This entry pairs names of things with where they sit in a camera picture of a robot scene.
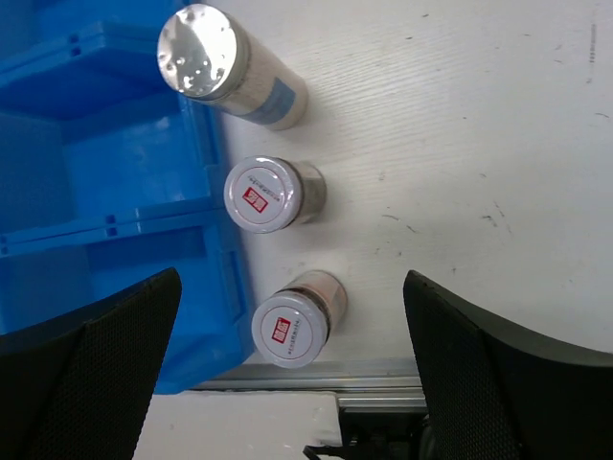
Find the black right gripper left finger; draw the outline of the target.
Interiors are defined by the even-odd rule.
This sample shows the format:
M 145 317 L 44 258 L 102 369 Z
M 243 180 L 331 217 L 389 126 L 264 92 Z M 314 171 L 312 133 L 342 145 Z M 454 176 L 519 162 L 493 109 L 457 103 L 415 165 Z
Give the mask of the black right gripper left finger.
M 2 335 L 2 458 L 132 458 L 181 294 L 168 268 Z

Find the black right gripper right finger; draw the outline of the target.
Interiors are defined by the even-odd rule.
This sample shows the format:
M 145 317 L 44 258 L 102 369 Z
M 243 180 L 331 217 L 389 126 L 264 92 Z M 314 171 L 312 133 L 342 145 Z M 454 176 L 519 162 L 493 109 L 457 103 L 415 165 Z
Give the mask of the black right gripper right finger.
M 611 354 L 520 326 L 415 270 L 403 301 L 442 459 L 611 458 Z

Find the blue plastic divided bin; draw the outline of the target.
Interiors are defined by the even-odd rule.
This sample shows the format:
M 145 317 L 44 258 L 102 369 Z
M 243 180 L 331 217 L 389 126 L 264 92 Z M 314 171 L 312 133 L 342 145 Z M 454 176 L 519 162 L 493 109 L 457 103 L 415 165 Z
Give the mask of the blue plastic divided bin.
M 178 1 L 1 5 L 1 331 L 169 267 L 182 296 L 156 392 L 253 352 L 217 112 L 171 90 L 156 48 Z

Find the white-lid spice jar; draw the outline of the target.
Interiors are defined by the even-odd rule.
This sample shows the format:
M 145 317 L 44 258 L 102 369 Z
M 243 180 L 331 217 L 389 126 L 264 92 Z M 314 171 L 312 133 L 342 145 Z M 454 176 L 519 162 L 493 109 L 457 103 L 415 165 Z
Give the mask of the white-lid spice jar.
M 270 234 L 316 219 L 327 201 L 327 183 L 312 164 L 250 156 L 238 162 L 224 184 L 231 220 L 254 234 Z
M 266 361 L 284 369 L 305 367 L 320 355 L 347 307 L 347 292 L 336 277 L 307 271 L 256 308 L 253 341 Z

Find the silver-lid shaker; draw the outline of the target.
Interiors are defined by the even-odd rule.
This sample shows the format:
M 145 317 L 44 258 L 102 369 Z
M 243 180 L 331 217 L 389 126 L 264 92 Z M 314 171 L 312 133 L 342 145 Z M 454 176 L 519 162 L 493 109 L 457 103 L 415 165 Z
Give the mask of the silver-lid shaker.
M 159 34 L 157 62 L 174 91 L 271 130 L 297 125 L 307 110 L 304 79 L 213 6 L 172 15 Z

